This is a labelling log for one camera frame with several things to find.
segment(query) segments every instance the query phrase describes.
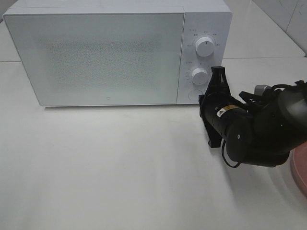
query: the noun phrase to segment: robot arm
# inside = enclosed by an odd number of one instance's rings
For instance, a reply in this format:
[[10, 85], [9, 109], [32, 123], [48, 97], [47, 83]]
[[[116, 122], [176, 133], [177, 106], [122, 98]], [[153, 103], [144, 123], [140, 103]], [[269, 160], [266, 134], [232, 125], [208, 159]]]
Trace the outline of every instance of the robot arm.
[[206, 93], [199, 96], [200, 116], [210, 147], [220, 147], [224, 139], [222, 149], [226, 146], [229, 158], [238, 162], [235, 167], [283, 164], [290, 150], [307, 141], [307, 82], [256, 86], [254, 94], [240, 93], [246, 102], [241, 103], [231, 96], [225, 68], [212, 67], [212, 72]]

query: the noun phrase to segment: white table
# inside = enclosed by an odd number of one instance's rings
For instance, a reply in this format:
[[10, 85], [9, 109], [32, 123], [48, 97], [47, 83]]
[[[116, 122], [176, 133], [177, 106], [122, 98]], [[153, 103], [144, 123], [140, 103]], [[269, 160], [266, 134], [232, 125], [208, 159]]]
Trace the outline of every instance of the white table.
[[[306, 80], [307, 58], [226, 59], [233, 95]], [[199, 108], [43, 108], [0, 63], [1, 230], [305, 230], [289, 162], [227, 168]]]
[[[304, 57], [305, 53], [252, 0], [225, 0], [233, 12], [224, 58]], [[0, 62], [19, 61], [4, 22]]]

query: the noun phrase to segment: white knob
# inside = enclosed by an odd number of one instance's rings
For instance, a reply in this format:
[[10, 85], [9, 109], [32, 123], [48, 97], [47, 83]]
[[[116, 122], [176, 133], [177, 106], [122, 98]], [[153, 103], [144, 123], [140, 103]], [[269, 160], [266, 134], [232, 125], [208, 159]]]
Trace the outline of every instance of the white knob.
[[196, 41], [196, 52], [201, 57], [207, 57], [214, 51], [214, 41], [205, 36]]
[[195, 85], [203, 85], [209, 79], [207, 71], [203, 68], [194, 69], [191, 76], [193, 84]]

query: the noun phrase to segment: microwave door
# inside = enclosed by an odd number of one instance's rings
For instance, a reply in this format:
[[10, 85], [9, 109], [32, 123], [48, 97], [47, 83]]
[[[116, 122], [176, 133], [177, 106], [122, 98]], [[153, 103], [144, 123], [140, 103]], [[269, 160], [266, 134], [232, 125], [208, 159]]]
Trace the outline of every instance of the microwave door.
[[184, 13], [7, 15], [43, 106], [175, 104]]

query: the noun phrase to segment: warning label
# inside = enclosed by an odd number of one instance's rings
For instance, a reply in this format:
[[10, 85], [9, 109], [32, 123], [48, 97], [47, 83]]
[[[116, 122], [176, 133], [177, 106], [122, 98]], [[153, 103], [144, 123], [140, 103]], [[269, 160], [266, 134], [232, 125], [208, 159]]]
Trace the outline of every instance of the warning label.
[[225, 112], [227, 112], [228, 110], [231, 110], [231, 109], [236, 109], [236, 108], [240, 108], [239, 106], [236, 106], [234, 104], [231, 104], [231, 105], [227, 105], [223, 108], [221, 108], [217, 113], [216, 115], [218, 117], [221, 117]]

